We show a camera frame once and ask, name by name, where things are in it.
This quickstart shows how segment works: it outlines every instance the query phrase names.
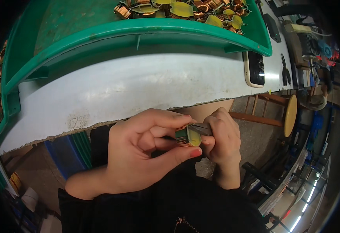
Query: chair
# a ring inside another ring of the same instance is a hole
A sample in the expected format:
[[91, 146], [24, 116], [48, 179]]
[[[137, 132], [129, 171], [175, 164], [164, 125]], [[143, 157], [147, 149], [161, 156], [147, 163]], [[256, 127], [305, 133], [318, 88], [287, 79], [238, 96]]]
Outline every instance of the chair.
[[[236, 113], [236, 112], [230, 111], [229, 114], [231, 115], [231, 117], [235, 118], [235, 119], [247, 120], [247, 121], [250, 121], [250, 122], [257, 122], [257, 123], [261, 123], [261, 124], [269, 124], [269, 125], [273, 125], [273, 126], [283, 127], [284, 128], [284, 136], [289, 137], [290, 134], [292, 133], [294, 123], [295, 123], [295, 120], [296, 120], [296, 115], [297, 115], [297, 98], [296, 98], [296, 96], [291, 95], [289, 99], [285, 99], [283, 97], [280, 97], [280, 96], [277, 96], [277, 95], [270, 95], [268, 93], [258, 94], [258, 95], [255, 96], [255, 99], [254, 99], [254, 105], [253, 105], [252, 113], [247, 114], [247, 107], [249, 105], [249, 100], [250, 100], [251, 97], [253, 97], [253, 96], [248, 97], [246, 107], [245, 107], [245, 113]], [[265, 105], [264, 105], [262, 117], [254, 115], [258, 99], [266, 101]], [[283, 116], [282, 120], [275, 120], [275, 119], [270, 119], [270, 118], [265, 117], [268, 102], [275, 103], [275, 104], [278, 104], [278, 105], [285, 107], [284, 116]]]

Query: pink nail polish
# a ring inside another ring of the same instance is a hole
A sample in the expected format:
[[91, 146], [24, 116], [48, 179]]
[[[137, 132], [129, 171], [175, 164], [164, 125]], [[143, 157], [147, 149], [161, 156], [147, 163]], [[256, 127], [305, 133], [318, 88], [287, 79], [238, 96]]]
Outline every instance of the pink nail polish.
[[202, 154], [202, 151], [201, 151], [200, 149], [193, 150], [193, 151], [191, 152], [191, 158], [200, 156], [201, 154]]

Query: white workbench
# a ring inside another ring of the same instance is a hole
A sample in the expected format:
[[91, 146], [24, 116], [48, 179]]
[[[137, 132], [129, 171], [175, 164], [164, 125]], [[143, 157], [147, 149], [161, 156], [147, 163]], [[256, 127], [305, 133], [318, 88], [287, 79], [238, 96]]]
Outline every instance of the white workbench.
[[[279, 21], [267, 6], [264, 13]], [[200, 54], [151, 54], [94, 64], [39, 87], [19, 85], [21, 112], [0, 145], [0, 155], [54, 137], [131, 117], [148, 108], [173, 109], [283, 87], [281, 53], [291, 72], [288, 49], [271, 39], [273, 55], [264, 57], [263, 88], [246, 84], [242, 53], [223, 57]]]

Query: smartphone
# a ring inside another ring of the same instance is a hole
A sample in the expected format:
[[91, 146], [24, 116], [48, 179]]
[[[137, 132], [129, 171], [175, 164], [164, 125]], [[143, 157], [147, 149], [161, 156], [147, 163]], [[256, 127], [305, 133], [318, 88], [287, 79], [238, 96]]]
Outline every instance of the smartphone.
[[245, 69], [245, 81], [249, 86], [261, 88], [264, 86], [265, 73], [263, 57], [258, 53], [246, 51], [242, 53]]

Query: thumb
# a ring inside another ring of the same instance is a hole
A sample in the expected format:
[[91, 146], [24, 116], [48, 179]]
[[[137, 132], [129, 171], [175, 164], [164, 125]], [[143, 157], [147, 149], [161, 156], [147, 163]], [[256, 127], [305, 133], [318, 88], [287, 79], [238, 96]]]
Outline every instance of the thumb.
[[151, 169], [155, 170], [155, 173], [161, 175], [162, 178], [177, 165], [201, 154], [202, 150], [200, 147], [175, 147], [161, 156], [149, 159], [148, 162]]

